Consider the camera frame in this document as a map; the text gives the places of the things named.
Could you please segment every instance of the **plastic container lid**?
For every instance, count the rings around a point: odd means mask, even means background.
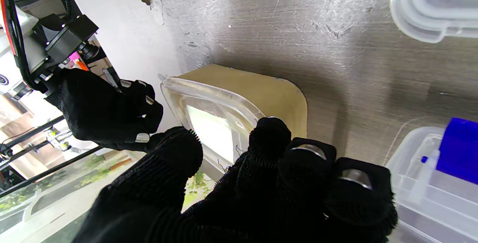
[[[203,144],[204,157],[218,169],[247,150],[249,133],[264,114],[237,93],[183,78],[166,78],[161,91],[169,108]]]
[[[391,14],[401,31],[420,41],[478,37],[478,0],[391,0]]]

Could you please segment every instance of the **plastic box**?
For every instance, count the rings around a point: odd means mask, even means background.
[[[262,117],[282,119],[292,137],[307,137],[305,97],[281,78],[210,64],[166,78],[161,90],[178,121],[198,134],[205,160],[218,169],[247,150]]]
[[[438,127],[411,131],[386,165],[403,242],[478,243],[478,185],[434,170],[416,199],[422,157],[439,149],[443,134]]]
[[[391,14],[401,31],[420,41],[478,37],[478,0],[391,0]]]

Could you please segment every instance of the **robotic hand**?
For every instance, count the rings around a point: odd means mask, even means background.
[[[75,138],[115,150],[150,152],[164,137],[153,134],[163,110],[149,84],[121,80],[118,91],[94,73],[77,68],[63,69],[58,80],[45,99],[61,110]]]

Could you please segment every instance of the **gray table surface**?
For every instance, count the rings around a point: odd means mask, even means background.
[[[478,120],[478,39],[414,40],[390,0],[152,2],[185,71],[217,63],[290,80],[307,99],[309,138],[340,156],[384,165],[412,129]]]

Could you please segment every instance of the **blue object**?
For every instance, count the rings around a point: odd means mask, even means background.
[[[478,123],[451,119],[440,144],[437,170],[478,184]]]

